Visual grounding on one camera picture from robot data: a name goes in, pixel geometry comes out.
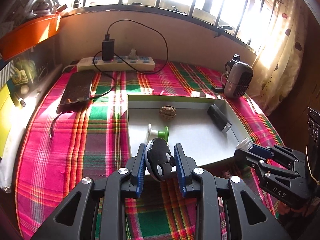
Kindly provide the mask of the black round disc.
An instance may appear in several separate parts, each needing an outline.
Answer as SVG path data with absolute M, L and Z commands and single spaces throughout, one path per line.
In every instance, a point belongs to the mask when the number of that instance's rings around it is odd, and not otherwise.
M 159 182 L 167 180 L 175 166 L 175 158 L 162 138 L 154 138 L 148 143 L 145 162 L 150 176 Z

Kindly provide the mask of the brown walnut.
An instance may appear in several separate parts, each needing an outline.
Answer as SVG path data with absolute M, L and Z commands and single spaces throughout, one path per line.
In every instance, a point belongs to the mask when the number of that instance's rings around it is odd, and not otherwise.
M 159 115 L 163 120 L 170 121 L 176 117 L 177 112 L 174 106 L 166 105 L 159 110 Z

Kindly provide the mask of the green white spool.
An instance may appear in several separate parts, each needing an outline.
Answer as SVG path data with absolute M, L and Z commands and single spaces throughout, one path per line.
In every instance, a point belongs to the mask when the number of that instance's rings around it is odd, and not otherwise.
M 152 139 L 155 139 L 155 138 L 161 138 L 165 142 L 168 142 L 168 139 L 169 139 L 168 126 L 165 126 L 163 131 L 159 131 L 156 129 L 152 129 L 151 124 L 148 124 L 145 144 L 147 145 L 149 143 L 149 141 L 151 141 Z

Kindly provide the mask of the green white cardboard box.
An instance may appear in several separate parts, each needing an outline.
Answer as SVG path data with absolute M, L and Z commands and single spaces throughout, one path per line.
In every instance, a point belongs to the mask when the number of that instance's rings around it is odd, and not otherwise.
M 221 132 L 207 114 L 213 104 L 232 124 L 226 133 Z M 173 120 L 163 120 L 159 115 L 159 110 L 166 105 L 176 109 Z M 235 147 L 249 137 L 240 118 L 223 99 L 129 94 L 126 113 L 131 156 L 135 156 L 140 144 L 145 142 L 148 124 L 159 131 L 168 126 L 170 150 L 175 144 L 181 144 L 185 155 L 194 158 L 199 166 L 232 158 Z

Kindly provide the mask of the black silver lighter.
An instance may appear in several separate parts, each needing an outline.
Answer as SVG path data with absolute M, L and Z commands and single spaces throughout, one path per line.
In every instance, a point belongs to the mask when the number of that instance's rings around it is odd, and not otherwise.
M 232 124 L 215 104 L 208 108 L 207 114 L 221 132 L 226 133 L 231 128 Z

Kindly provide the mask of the plaid pink green cloth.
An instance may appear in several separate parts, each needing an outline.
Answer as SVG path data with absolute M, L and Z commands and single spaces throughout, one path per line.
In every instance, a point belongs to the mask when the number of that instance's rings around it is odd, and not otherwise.
M 57 116 L 70 74 L 63 74 L 34 115 L 17 168 L 15 199 L 18 229 L 30 239 L 41 223 L 84 177 L 101 178 L 129 158 L 127 95 L 178 95 L 212 98 L 221 72 L 186 63 L 157 62 L 156 75 L 97 74 L 93 89 L 106 92 L 78 113 Z M 176 179 L 149 181 L 143 195 L 126 201 L 128 239 L 193 239 L 195 200 L 184 199 Z

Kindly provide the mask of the floral curtain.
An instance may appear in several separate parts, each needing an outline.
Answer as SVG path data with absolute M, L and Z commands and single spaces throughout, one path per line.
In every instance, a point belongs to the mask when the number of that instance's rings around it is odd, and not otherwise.
M 247 94 L 270 115 L 293 89 L 304 54 L 309 9 L 303 0 L 280 0 L 275 24 L 254 63 Z

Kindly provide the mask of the black smartphone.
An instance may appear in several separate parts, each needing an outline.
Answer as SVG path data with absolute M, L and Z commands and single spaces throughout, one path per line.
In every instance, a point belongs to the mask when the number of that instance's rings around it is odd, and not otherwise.
M 86 70 L 71 75 L 63 91 L 56 113 L 76 112 L 86 106 L 91 98 L 95 71 Z

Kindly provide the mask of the white power strip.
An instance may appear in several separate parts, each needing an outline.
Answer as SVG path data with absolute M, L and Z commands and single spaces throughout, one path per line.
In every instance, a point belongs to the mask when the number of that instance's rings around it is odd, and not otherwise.
M 102 71 L 132 71 L 133 69 L 127 65 L 130 64 L 135 69 L 145 72 L 153 72 L 155 69 L 155 62 L 151 57 L 138 56 L 136 59 L 129 59 L 127 56 L 119 57 L 114 56 L 112 61 L 103 61 L 101 56 L 96 57 L 84 57 L 81 59 L 76 67 L 77 72 L 86 70 L 98 71 L 94 64 Z

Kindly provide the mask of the black charger adapter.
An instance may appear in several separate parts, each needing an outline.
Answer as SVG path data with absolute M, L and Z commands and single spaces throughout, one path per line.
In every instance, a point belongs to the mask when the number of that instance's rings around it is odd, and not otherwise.
M 103 40 L 102 59 L 103 61 L 112 61 L 114 57 L 114 39 Z

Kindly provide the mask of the yellow box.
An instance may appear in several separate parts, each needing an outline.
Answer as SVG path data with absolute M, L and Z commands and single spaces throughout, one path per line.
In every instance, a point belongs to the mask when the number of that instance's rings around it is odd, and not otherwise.
M 5 147 L 5 143 L 8 137 L 8 134 L 10 132 L 11 129 L 11 123 L 9 120 L 9 116 L 10 116 L 10 111 L 12 108 L 15 107 L 11 96 L 10 96 L 10 92 L 9 89 L 7 87 L 7 85 L 4 85 L 1 88 L 1 111 L 0 111 L 0 118 L 1 118 L 1 122 L 0 122 L 0 154 L 1 154 L 1 158 L 3 157 L 3 151 L 4 151 L 4 147 Z

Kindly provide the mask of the orange shelf box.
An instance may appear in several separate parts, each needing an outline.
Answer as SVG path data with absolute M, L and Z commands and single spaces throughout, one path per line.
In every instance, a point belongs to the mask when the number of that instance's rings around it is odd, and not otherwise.
M 28 21 L 1 38 L 4 61 L 36 46 L 59 32 L 61 15 L 55 13 Z

